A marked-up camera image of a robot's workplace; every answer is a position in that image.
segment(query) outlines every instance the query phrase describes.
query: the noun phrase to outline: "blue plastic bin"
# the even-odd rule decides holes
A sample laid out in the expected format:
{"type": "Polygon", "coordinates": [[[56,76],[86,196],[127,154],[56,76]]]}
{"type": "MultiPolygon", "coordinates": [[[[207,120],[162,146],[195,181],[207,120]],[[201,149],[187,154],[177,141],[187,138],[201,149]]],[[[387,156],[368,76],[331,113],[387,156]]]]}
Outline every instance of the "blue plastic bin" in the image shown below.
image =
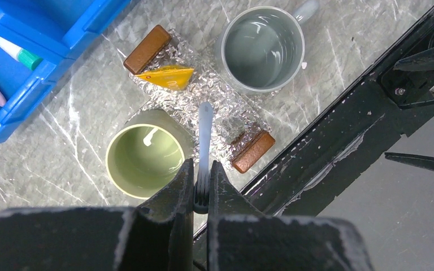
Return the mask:
{"type": "Polygon", "coordinates": [[[130,0],[0,0],[0,36],[44,59],[30,71],[0,48],[0,143],[130,0]]]}

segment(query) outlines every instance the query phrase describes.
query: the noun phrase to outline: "white plastic utensil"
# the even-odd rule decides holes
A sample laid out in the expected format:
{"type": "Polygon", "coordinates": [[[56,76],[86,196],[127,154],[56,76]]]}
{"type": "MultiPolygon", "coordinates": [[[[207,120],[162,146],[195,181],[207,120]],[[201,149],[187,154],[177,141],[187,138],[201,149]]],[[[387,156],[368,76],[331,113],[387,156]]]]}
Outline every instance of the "white plastic utensil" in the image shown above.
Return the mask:
{"type": "Polygon", "coordinates": [[[194,211],[207,213],[209,209],[209,148],[214,109],[209,102],[199,107],[199,171],[194,189],[194,211]]]}
{"type": "Polygon", "coordinates": [[[152,129],[145,137],[144,137],[144,145],[149,147],[150,145],[152,145],[152,137],[154,136],[155,132],[157,132],[159,129],[154,128],[152,129]]]}

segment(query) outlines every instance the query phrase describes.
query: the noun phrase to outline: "gray floor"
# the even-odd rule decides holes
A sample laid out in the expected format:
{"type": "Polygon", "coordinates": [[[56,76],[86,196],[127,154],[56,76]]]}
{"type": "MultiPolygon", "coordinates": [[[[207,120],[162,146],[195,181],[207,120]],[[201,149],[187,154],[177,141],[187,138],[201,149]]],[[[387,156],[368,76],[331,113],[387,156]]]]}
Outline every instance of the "gray floor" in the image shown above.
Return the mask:
{"type": "MultiPolygon", "coordinates": [[[[389,151],[434,156],[434,118],[389,151]]],[[[353,222],[375,270],[434,270],[434,172],[382,156],[320,216],[353,222]]]]}
{"type": "MultiPolygon", "coordinates": [[[[109,181],[107,144],[149,98],[122,65],[156,24],[175,28],[199,52],[243,10],[293,11],[303,0],[142,0],[133,3],[71,67],[58,87],[0,145],[0,210],[13,206],[137,205],[109,181]]],[[[277,143],[247,174],[228,172],[241,189],[311,123],[434,0],[320,0],[302,30],[307,68],[259,109],[277,143]]],[[[203,217],[196,220],[196,227],[203,217]]]]}

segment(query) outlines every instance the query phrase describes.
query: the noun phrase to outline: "brown wooden block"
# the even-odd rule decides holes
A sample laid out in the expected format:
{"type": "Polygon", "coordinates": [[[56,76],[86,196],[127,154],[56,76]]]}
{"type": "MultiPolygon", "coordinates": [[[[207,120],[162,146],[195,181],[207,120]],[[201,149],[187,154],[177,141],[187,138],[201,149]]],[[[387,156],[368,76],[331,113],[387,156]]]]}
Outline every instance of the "brown wooden block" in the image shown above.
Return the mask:
{"type": "Polygon", "coordinates": [[[240,173],[247,172],[273,145],[275,139],[267,132],[260,132],[248,146],[232,160],[240,173]]]}
{"type": "Polygon", "coordinates": [[[133,75],[141,73],[171,39],[171,35],[162,26],[156,25],[125,59],[124,66],[133,75]]]}

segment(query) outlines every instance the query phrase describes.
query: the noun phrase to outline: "aluminum foil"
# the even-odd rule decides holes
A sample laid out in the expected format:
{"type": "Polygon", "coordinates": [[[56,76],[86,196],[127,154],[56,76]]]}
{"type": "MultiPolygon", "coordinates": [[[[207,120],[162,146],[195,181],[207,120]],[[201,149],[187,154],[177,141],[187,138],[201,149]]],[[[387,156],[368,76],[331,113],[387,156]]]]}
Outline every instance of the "aluminum foil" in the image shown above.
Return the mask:
{"type": "MultiPolygon", "coordinates": [[[[173,29],[173,41],[146,67],[146,71],[163,65],[180,64],[194,68],[185,90],[172,91],[142,80],[129,77],[151,98],[141,110],[161,108],[180,123],[198,142],[198,109],[208,101],[214,107],[214,124],[210,155],[231,169],[232,159],[261,131],[271,131],[251,105],[235,92],[212,68],[210,61],[192,49],[173,29]]],[[[194,149],[198,161],[198,147],[194,149]]]]}

